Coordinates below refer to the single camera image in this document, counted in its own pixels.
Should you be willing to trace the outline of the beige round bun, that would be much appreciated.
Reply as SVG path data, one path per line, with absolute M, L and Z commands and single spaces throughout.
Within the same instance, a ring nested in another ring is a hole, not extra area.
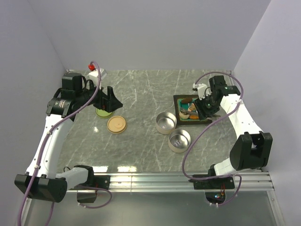
M 180 112 L 179 112 L 179 117 L 180 117 L 182 120 L 187 120 L 187 119 L 190 117 L 190 115 L 187 114 L 186 112 L 180 111 Z

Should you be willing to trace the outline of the metal tongs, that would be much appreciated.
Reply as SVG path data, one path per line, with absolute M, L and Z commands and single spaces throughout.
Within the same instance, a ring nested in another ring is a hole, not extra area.
M 180 112 L 184 113 L 184 114 L 188 114 L 188 115 L 195 115 L 198 116 L 197 112 L 190 112 L 188 110 L 185 110 L 184 108 L 180 108 Z M 208 118 L 218 118 L 220 117 L 220 115 L 217 114 L 213 114 L 212 116 L 209 116 Z

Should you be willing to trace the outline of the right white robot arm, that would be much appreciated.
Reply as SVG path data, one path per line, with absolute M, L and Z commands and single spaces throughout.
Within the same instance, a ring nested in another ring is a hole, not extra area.
M 207 181 L 212 188 L 224 183 L 223 175 L 266 167 L 273 142 L 272 135 L 263 132 L 248 112 L 242 100 L 242 87 L 227 85 L 224 76 L 225 73 L 221 73 L 210 78 L 209 85 L 193 84 L 193 90 L 198 93 L 193 104 L 199 119 L 213 117 L 223 109 L 237 136 L 229 157 L 214 164 L 209 171 L 211 174 Z

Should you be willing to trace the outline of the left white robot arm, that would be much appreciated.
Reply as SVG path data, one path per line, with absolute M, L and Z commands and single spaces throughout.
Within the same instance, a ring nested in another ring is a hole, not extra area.
M 56 171 L 64 139 L 69 133 L 76 114 L 84 104 L 112 113 L 123 104 L 115 97 L 113 88 L 98 86 L 107 72 L 93 70 L 87 76 L 66 73 L 62 86 L 47 104 L 46 122 L 36 154 L 24 174 L 15 177 L 16 187 L 28 198 L 49 202 L 61 202 L 68 190 L 77 185 L 90 189 L 95 185 L 93 168 L 76 165 L 70 171 Z

